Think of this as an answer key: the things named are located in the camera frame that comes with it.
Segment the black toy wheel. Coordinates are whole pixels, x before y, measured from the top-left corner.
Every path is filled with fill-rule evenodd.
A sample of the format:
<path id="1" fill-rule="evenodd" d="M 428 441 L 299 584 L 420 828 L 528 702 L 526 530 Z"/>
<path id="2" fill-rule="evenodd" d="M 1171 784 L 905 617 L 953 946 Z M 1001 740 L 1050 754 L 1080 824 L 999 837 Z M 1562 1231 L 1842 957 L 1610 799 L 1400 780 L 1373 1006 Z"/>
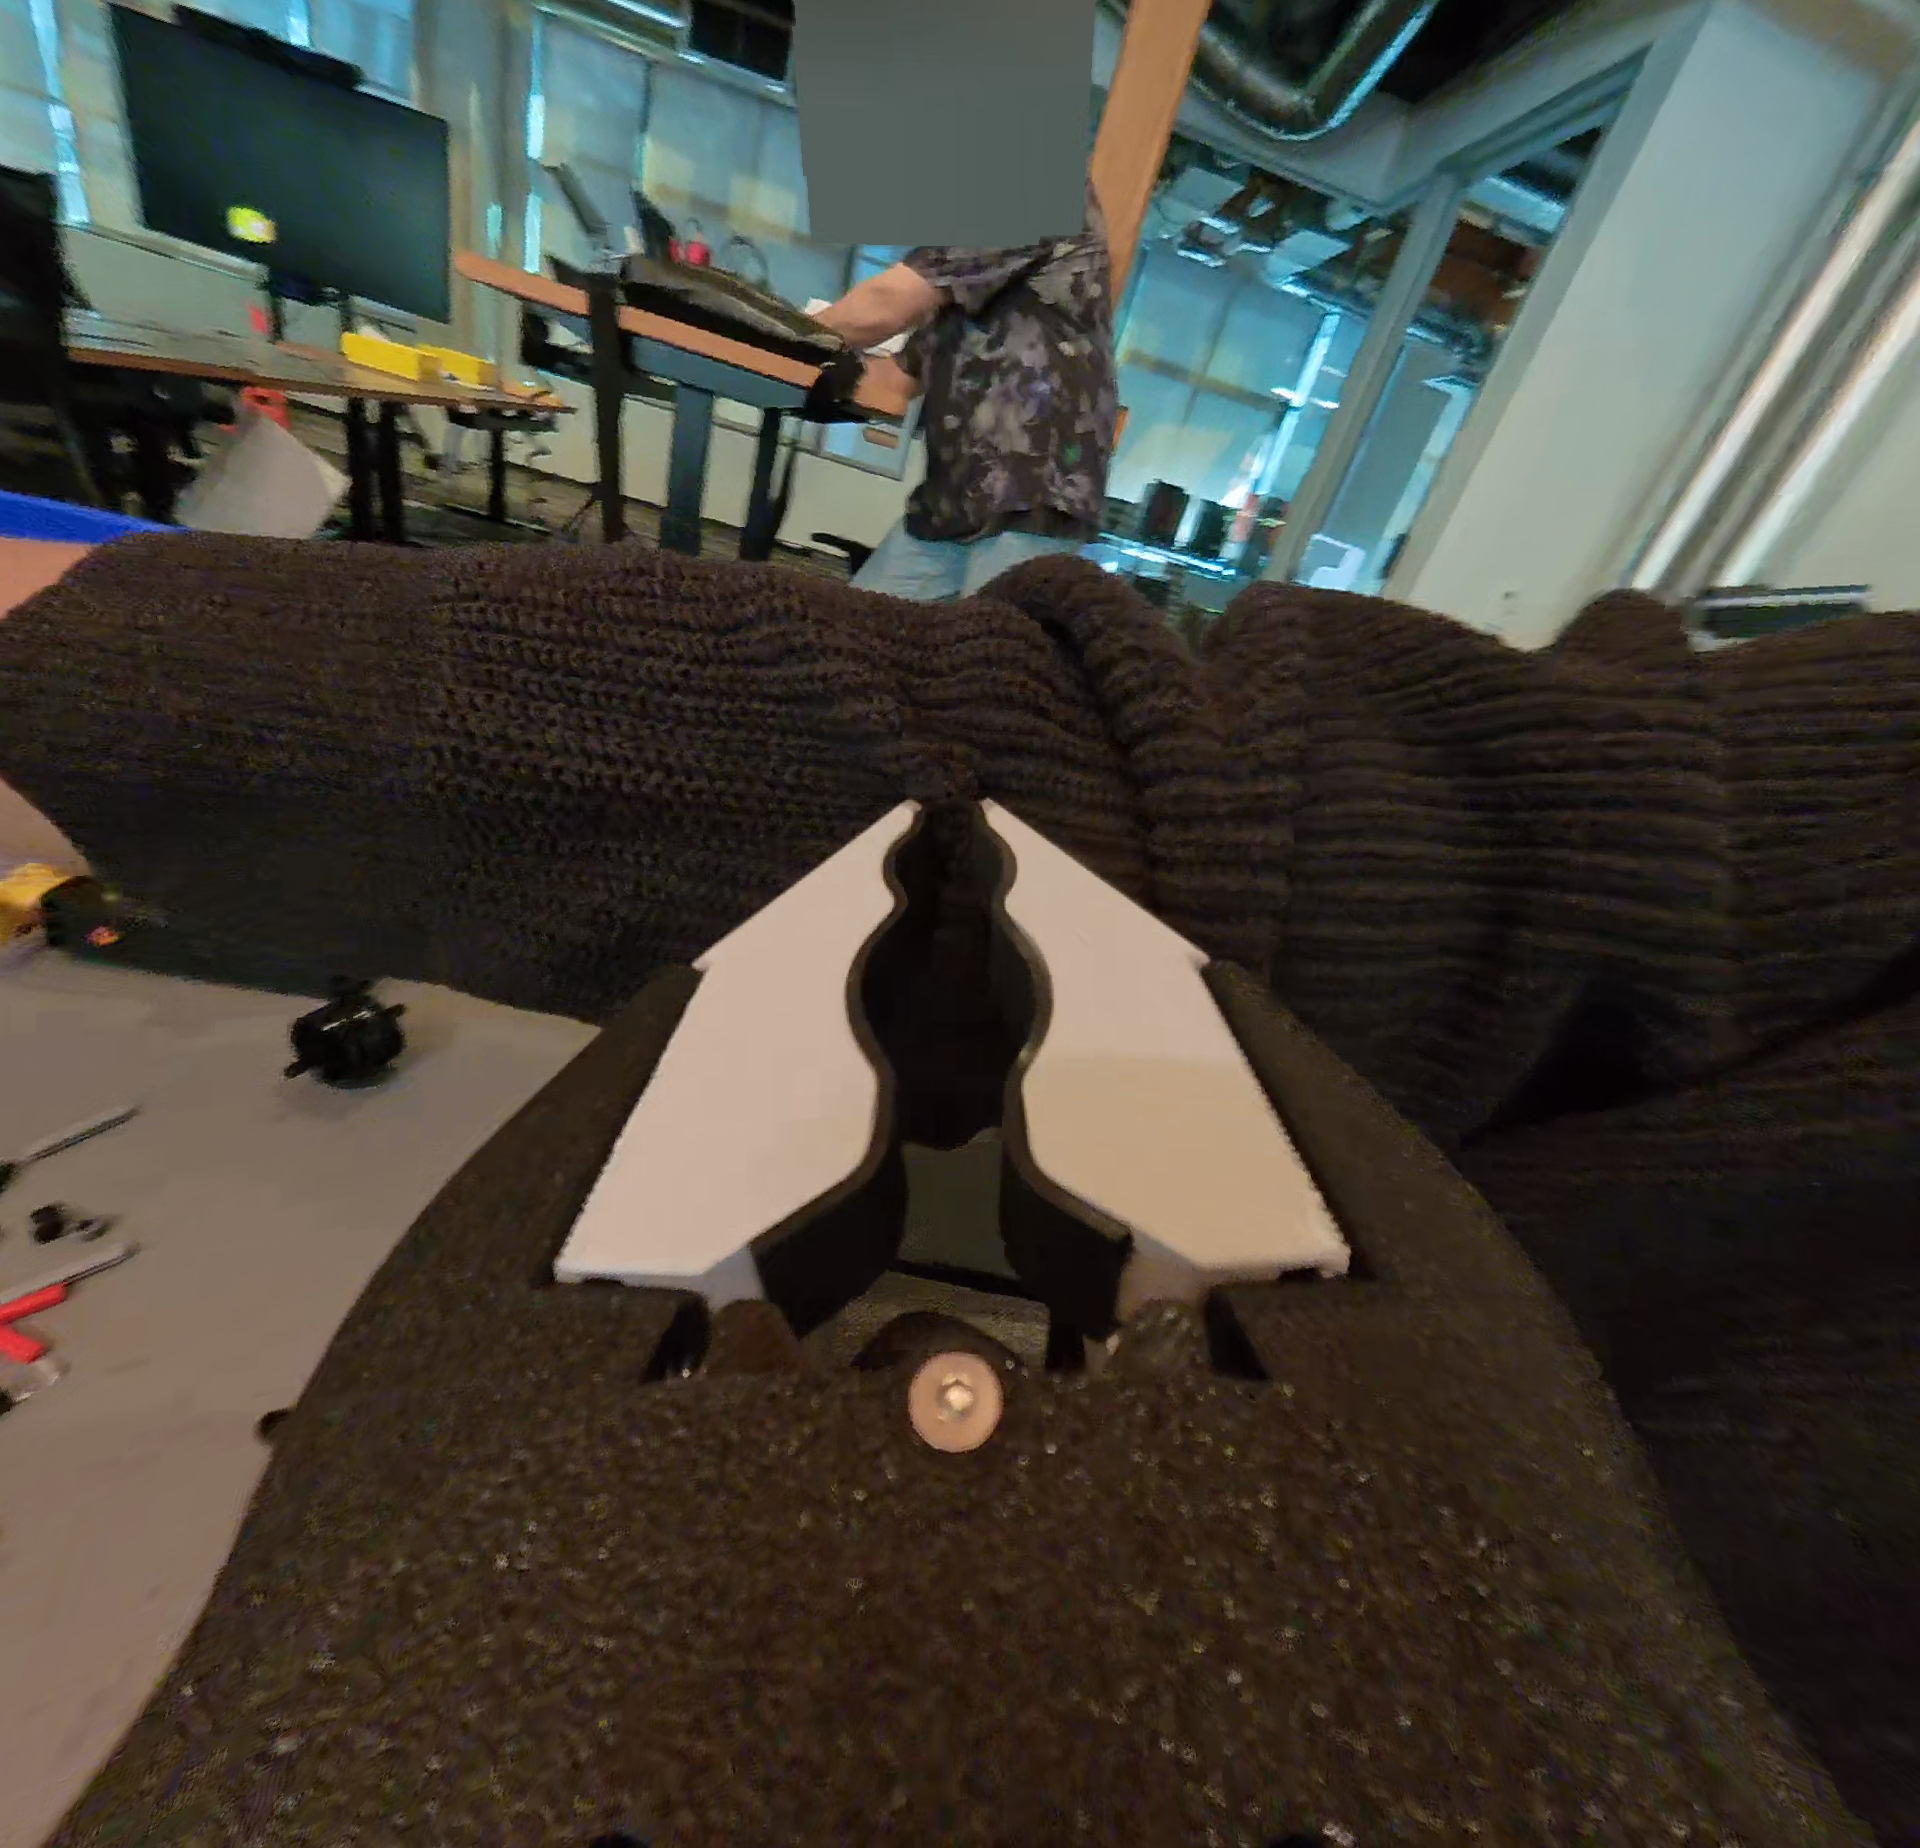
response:
<path id="1" fill-rule="evenodd" d="M 285 1080 L 311 1077 L 327 1087 L 365 1087 L 406 1050 L 406 1006 L 378 994 L 368 977 L 338 976 L 328 998 L 288 1030 Z"/>

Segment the yellow tray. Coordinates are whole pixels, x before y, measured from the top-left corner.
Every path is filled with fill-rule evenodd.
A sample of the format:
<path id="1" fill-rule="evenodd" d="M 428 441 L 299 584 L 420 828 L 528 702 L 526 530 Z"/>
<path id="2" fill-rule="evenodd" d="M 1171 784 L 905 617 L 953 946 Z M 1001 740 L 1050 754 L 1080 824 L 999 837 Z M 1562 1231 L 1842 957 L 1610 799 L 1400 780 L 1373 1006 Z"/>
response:
<path id="1" fill-rule="evenodd" d="M 368 330 L 344 330 L 341 355 L 349 365 L 399 381 L 447 381 L 458 389 L 495 389 L 493 361 L 452 347 L 399 344 Z"/>

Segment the person's right forearm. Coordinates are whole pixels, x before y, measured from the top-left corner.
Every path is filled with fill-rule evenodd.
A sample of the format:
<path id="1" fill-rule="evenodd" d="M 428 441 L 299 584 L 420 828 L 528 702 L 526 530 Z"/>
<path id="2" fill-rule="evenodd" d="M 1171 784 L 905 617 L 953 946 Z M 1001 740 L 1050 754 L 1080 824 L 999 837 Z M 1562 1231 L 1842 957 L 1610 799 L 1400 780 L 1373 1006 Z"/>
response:
<path id="1" fill-rule="evenodd" d="M 133 536 L 4 614 L 4 789 L 133 910 L 133 962 L 602 1020 L 899 805 L 992 799 L 1218 949 L 1124 749 L 1092 563 L 914 604 L 621 547 Z"/>

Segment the wooden desk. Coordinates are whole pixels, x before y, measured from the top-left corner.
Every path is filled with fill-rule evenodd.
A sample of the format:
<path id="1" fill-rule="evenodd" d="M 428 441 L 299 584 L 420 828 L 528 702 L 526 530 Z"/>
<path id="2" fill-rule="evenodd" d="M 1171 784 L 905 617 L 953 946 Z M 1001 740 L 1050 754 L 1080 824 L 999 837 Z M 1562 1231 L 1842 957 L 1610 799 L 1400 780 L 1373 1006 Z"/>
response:
<path id="1" fill-rule="evenodd" d="M 302 347 L 256 335 L 185 333 L 84 316 L 63 333 L 73 363 L 119 373 L 161 373 L 238 390 L 332 398 L 347 410 L 347 534 L 406 543 L 399 410 L 431 405 L 503 435 L 519 422 L 551 424 L 568 403 L 545 389 L 399 381 L 344 361 L 341 347 Z"/>

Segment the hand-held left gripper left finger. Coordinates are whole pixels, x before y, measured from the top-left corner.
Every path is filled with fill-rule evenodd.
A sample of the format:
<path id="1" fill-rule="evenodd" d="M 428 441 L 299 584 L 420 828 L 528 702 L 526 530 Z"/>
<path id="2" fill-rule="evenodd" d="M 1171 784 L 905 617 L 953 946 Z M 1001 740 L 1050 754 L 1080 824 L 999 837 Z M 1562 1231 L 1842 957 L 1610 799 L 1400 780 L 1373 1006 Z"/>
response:
<path id="1" fill-rule="evenodd" d="M 852 988 L 899 911 L 888 868 L 919 813 L 896 805 L 694 961 L 687 1009 L 555 1256 L 558 1285 L 768 1298 L 753 1246 L 874 1148 L 881 1078 Z"/>

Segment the standing desk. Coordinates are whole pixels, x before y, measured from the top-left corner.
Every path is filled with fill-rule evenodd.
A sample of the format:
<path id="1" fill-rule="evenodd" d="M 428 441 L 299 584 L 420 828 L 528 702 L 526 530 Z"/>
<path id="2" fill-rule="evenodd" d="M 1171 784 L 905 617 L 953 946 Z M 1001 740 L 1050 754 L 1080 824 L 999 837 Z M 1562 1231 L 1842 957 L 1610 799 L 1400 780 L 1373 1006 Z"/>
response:
<path id="1" fill-rule="evenodd" d="M 666 498 L 660 507 L 660 548 L 704 552 L 704 507 L 713 410 L 721 400 L 762 412 L 749 513 L 740 557 L 772 557 L 794 492 L 797 459 L 781 464 L 787 421 L 814 424 L 879 422 L 900 428 L 918 408 L 914 380 L 890 355 L 859 355 L 856 370 L 794 354 L 753 347 L 727 333 L 631 307 L 614 274 L 578 280 L 541 277 L 480 254 L 457 251 L 457 277 L 516 300 L 528 310 L 581 322 L 588 329 L 588 385 L 594 403 L 598 481 L 594 509 L 600 536 L 626 538 L 623 410 L 645 381 L 671 389 Z"/>

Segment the blue storage bin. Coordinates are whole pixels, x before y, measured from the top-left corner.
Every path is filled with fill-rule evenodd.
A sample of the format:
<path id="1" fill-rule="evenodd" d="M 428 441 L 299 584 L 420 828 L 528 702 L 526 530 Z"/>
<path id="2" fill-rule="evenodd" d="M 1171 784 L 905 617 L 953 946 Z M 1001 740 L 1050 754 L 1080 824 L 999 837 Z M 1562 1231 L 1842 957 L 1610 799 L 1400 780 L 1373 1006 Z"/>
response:
<path id="1" fill-rule="evenodd" d="M 61 547 L 99 547 L 124 536 L 164 536 L 172 528 L 77 502 L 0 492 L 2 538 Z"/>

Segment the pile of toy building pieces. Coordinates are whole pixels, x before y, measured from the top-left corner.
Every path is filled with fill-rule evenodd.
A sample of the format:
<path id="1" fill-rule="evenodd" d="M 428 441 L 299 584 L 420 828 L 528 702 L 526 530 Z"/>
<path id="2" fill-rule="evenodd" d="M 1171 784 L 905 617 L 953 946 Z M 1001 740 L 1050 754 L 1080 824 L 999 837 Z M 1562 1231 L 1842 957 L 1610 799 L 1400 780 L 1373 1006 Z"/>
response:
<path id="1" fill-rule="evenodd" d="M 18 1156 L 2 1159 L 2 1187 L 8 1190 L 29 1171 L 89 1141 L 99 1141 L 133 1121 L 138 1105 L 87 1118 L 61 1132 L 35 1141 Z M 51 1390 L 61 1381 L 61 1361 L 35 1328 L 44 1315 L 61 1307 L 71 1291 L 138 1252 L 138 1243 L 116 1231 L 110 1215 L 73 1212 L 65 1203 L 47 1203 L 29 1222 L 35 1258 L 29 1272 L 2 1291 L 2 1409 Z"/>

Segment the yellow toy vehicle build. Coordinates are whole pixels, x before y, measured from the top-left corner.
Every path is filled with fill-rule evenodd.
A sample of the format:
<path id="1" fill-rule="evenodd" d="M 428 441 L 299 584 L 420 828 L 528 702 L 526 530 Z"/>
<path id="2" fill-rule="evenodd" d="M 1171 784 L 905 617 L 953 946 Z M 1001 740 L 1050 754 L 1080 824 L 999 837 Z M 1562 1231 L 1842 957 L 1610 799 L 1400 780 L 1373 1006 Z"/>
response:
<path id="1" fill-rule="evenodd" d="M 20 864 L 2 876 L 2 961 L 33 953 L 112 954 L 139 914 L 110 883 L 53 864 Z"/>

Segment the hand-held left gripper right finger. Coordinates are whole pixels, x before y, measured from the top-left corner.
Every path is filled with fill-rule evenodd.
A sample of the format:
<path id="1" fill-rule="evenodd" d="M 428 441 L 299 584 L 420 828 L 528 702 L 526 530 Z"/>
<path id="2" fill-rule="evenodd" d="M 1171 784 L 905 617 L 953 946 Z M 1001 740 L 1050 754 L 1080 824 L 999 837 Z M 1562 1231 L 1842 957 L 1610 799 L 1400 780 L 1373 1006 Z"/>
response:
<path id="1" fill-rule="evenodd" d="M 1349 1239 L 1214 998 L 1212 959 L 1001 805 L 984 822 L 1046 998 L 1021 1065 L 1026 1156 L 1125 1238 L 1119 1282 L 1349 1273 Z"/>

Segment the black monitor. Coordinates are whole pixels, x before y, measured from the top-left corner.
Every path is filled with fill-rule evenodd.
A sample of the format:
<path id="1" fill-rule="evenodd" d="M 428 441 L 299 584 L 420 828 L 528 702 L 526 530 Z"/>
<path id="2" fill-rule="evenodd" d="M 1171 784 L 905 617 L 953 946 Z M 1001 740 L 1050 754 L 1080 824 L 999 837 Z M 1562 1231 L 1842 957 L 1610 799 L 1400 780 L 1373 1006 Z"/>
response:
<path id="1" fill-rule="evenodd" d="M 149 229 L 451 319 L 441 117 L 126 4 L 110 25 Z"/>

